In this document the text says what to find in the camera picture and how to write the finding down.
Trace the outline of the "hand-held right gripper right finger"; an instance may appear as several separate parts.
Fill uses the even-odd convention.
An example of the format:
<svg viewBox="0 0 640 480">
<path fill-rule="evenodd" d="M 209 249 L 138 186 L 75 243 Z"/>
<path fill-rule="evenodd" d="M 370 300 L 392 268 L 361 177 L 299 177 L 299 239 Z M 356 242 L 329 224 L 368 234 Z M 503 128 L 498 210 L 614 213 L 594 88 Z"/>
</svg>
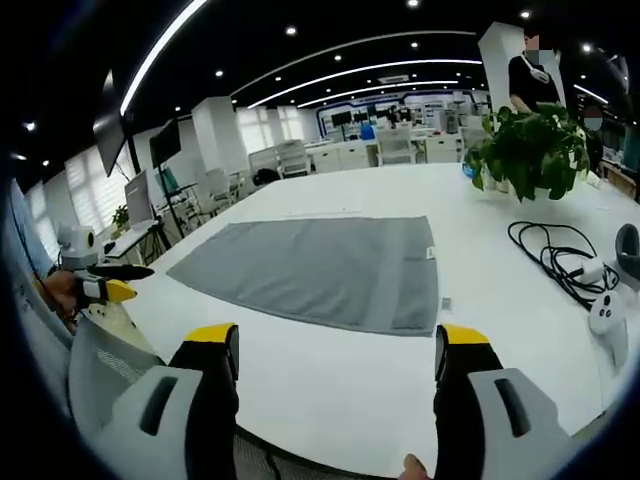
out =
<svg viewBox="0 0 640 480">
<path fill-rule="evenodd" d="M 555 402 L 500 362 L 488 338 L 436 330 L 437 479 L 549 479 L 570 446 Z"/>
</svg>

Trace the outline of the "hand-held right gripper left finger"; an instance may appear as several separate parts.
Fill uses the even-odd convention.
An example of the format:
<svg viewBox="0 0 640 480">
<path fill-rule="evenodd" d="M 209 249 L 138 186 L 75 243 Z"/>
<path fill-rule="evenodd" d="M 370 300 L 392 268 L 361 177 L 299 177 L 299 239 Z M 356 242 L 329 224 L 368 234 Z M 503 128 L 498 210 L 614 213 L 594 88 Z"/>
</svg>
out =
<svg viewBox="0 0 640 480">
<path fill-rule="evenodd" d="M 239 329 L 190 332 L 126 389 L 94 448 L 120 479 L 234 479 Z"/>
</svg>

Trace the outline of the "person's left hand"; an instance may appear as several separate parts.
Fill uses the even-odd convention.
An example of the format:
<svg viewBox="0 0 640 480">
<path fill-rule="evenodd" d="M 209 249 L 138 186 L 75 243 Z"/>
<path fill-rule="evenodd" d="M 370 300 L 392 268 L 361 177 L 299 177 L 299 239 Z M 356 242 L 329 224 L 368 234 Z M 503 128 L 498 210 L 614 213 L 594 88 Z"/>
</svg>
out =
<svg viewBox="0 0 640 480">
<path fill-rule="evenodd" d="M 57 270 L 40 284 L 47 304 L 65 323 L 74 323 L 78 312 L 76 280 L 73 272 Z"/>
</svg>

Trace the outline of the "person's right hand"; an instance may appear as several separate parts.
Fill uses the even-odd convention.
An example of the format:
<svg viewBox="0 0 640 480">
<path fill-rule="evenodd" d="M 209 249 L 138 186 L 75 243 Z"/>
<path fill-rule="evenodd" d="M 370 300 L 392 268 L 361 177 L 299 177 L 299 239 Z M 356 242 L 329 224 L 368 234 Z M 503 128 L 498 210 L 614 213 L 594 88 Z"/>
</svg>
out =
<svg viewBox="0 0 640 480">
<path fill-rule="evenodd" d="M 413 454 L 407 454 L 403 462 L 403 472 L 399 480 L 430 480 L 426 467 Z"/>
</svg>

